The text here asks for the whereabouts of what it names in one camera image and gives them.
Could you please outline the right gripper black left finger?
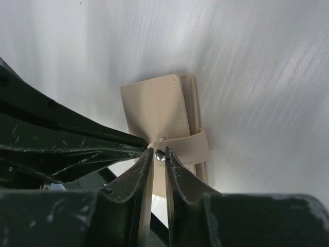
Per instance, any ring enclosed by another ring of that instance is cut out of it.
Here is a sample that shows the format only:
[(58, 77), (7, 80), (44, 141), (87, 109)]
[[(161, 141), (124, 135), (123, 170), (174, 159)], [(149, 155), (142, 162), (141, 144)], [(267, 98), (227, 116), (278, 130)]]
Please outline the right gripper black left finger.
[(146, 246), (153, 157), (99, 190), (2, 190), (1, 246)]

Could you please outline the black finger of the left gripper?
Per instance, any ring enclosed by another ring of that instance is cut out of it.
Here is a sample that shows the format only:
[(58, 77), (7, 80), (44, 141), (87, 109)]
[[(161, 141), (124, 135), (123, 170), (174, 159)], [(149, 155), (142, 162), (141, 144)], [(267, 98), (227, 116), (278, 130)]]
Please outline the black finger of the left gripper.
[(70, 183), (121, 161), (138, 158), (145, 140), (78, 115), (41, 124), (1, 114), (1, 188), (39, 189)]
[(47, 97), (19, 77), (3, 59), (1, 113), (47, 129), (143, 149), (147, 147), (143, 138), (105, 127)]

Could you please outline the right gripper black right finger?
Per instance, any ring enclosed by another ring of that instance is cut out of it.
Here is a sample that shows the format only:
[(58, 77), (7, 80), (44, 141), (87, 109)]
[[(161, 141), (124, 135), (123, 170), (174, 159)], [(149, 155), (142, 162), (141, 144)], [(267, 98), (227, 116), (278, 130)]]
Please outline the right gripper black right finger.
[(328, 212), (305, 194), (229, 194), (166, 149), (170, 246), (328, 246)]

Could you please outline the beige card holder wallet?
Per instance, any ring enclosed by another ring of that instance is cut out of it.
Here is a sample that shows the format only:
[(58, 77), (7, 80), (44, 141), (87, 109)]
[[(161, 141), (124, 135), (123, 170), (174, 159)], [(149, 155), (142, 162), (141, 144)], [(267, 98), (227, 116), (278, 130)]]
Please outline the beige card holder wallet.
[(166, 197), (165, 149), (207, 182), (210, 157), (206, 132), (200, 127), (196, 81), (192, 75), (166, 75), (120, 88), (129, 133), (154, 149), (153, 194)]

